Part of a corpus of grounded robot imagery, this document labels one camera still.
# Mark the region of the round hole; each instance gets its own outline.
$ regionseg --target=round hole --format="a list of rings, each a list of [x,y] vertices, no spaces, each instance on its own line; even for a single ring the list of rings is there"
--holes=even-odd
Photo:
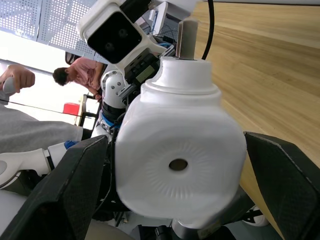
[[[182,158],[177,158],[170,162],[169,168],[173,171],[182,171],[185,170],[188,166],[188,162]]]

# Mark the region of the wooden floor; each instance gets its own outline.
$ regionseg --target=wooden floor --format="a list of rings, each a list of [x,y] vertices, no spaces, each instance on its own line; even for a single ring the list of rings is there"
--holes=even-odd
[[[296,144],[320,168],[320,7],[215,3],[212,81],[244,131]],[[196,57],[208,39],[206,2]],[[277,228],[247,159],[241,186]]]

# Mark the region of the pink shirt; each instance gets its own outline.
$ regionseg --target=pink shirt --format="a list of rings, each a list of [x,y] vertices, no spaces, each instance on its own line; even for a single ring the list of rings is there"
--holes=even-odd
[[[96,61],[80,57],[75,60],[70,67],[74,68],[77,72],[76,79],[74,80],[75,83],[85,87],[92,87],[97,91],[100,89],[99,80],[94,80],[97,67]]]

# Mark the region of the red object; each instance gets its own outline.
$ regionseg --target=red object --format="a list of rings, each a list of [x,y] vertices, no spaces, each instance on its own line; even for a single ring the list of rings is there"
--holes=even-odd
[[[68,103],[64,104],[63,113],[64,114],[71,114],[71,115],[78,115],[79,108],[80,108],[79,104],[68,102]]]

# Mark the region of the person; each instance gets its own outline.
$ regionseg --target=person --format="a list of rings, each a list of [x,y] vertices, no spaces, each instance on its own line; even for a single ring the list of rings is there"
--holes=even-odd
[[[101,99],[100,78],[105,65],[101,62],[80,57],[75,60],[70,67],[60,67],[54,70],[54,81],[64,86],[67,83],[74,82],[86,87],[95,97]]]
[[[0,76],[0,154],[47,149],[65,141],[90,138],[91,131],[61,121],[38,121],[16,109],[5,107],[10,96],[3,92],[7,78],[14,78],[15,92],[35,84],[35,75],[21,65],[10,65]]]

